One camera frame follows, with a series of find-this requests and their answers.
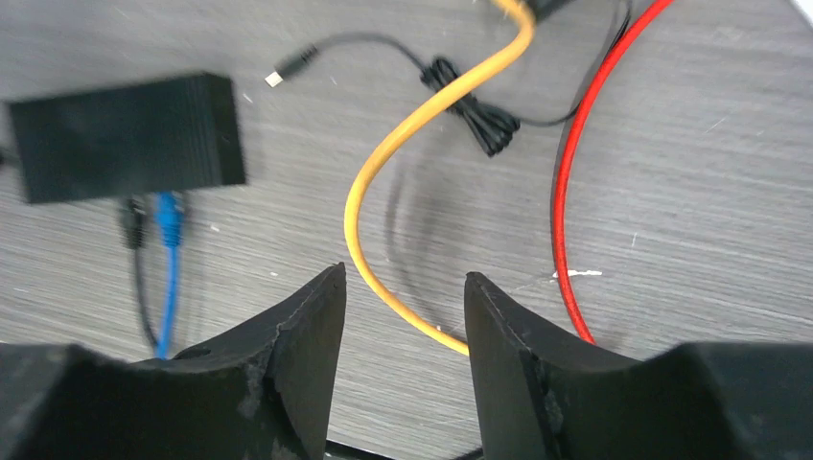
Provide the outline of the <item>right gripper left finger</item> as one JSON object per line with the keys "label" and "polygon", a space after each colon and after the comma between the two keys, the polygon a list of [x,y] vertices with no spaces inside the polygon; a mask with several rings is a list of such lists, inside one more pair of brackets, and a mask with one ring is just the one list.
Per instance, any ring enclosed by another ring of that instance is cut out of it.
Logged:
{"label": "right gripper left finger", "polygon": [[1,348],[5,459],[320,459],[346,307],[343,264],[169,359]]}

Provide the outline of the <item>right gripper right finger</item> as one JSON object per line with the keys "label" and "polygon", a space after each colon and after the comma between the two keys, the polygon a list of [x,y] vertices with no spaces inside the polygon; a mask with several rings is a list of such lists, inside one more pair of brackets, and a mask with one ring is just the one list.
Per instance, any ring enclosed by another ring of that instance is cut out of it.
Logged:
{"label": "right gripper right finger", "polygon": [[466,335],[489,459],[808,459],[812,348],[689,342],[638,361],[468,274]]}

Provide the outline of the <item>black network switch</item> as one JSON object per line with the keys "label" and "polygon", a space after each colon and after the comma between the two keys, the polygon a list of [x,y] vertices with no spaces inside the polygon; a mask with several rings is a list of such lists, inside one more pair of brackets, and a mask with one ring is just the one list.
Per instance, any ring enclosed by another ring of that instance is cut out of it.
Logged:
{"label": "black network switch", "polygon": [[234,85],[196,73],[7,102],[31,204],[244,185]]}

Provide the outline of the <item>black power adapter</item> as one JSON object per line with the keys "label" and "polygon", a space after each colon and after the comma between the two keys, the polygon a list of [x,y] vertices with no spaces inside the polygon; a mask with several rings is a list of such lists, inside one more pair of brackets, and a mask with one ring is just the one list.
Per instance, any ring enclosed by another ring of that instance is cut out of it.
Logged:
{"label": "black power adapter", "polygon": [[[425,62],[403,42],[391,35],[357,31],[332,34],[308,44],[280,60],[274,66],[274,70],[265,78],[265,82],[268,86],[275,87],[303,72],[320,53],[337,46],[356,43],[376,43],[397,50],[419,70],[421,83],[435,93],[444,89],[461,75],[458,67],[447,57],[437,55],[431,61]],[[514,135],[522,126],[559,126],[576,115],[582,101],[583,98],[578,96],[569,112],[551,120],[538,120],[515,115],[502,107],[481,101],[472,93],[466,94],[458,102],[453,103],[447,111],[461,119],[473,133],[484,153],[493,157],[509,146]]]}

